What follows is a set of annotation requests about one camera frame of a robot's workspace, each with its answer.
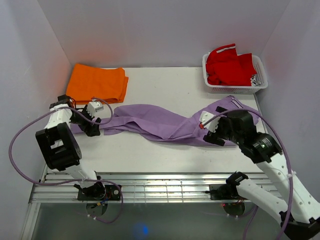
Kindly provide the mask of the purple trousers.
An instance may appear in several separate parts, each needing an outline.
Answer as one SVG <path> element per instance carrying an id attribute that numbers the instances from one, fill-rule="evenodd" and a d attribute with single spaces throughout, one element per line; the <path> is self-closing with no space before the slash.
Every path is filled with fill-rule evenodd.
<path id="1" fill-rule="evenodd" d="M 98 127 L 106 136 L 126 131 L 139 134 L 152 142 L 212 147 L 213 144 L 203 140 L 208 131 L 199 127 L 199 119 L 203 111 L 217 114 L 218 107 L 225 110 L 249 108 L 232 95 L 209 104 L 191 117 L 185 117 L 151 104 L 123 105 L 114 109 L 109 123 Z"/>

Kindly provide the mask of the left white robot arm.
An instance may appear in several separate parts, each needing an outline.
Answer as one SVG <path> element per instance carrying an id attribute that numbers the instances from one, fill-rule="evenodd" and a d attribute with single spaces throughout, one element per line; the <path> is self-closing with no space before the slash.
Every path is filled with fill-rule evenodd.
<path id="1" fill-rule="evenodd" d="M 35 138 L 51 170 L 65 172 L 74 179 L 79 179 L 75 188 L 88 198 L 101 200 L 106 195 L 106 187 L 99 181 L 101 177 L 94 170 L 81 163 L 82 152 L 71 131 L 71 124 L 77 125 L 88 137 L 99 136 L 99 126 L 88 121 L 93 121 L 96 113 L 104 109 L 103 104 L 98 101 L 89 102 L 79 110 L 83 117 L 66 107 L 75 108 L 72 98 L 67 95 L 59 96 L 57 102 L 49 107 L 53 114 L 47 125 L 35 133 Z"/>

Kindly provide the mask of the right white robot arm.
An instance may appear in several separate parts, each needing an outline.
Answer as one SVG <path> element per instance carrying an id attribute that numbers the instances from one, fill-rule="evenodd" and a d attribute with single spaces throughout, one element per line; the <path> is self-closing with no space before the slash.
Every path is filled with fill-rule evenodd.
<path id="1" fill-rule="evenodd" d="M 259 112 L 249 108 L 225 110 L 221 107 L 217 112 L 203 111 L 200 115 L 200 128 L 208 130 L 204 141 L 218 146 L 227 141 L 236 144 L 241 153 L 265 173 L 281 198 L 239 171 L 226 180 L 226 194 L 232 199 L 247 199 L 273 217 L 281 226 L 277 239 L 286 235 L 291 240 L 310 240 L 319 234 L 320 203 L 292 170 L 279 136 L 257 131 L 253 116 L 258 116 Z"/>

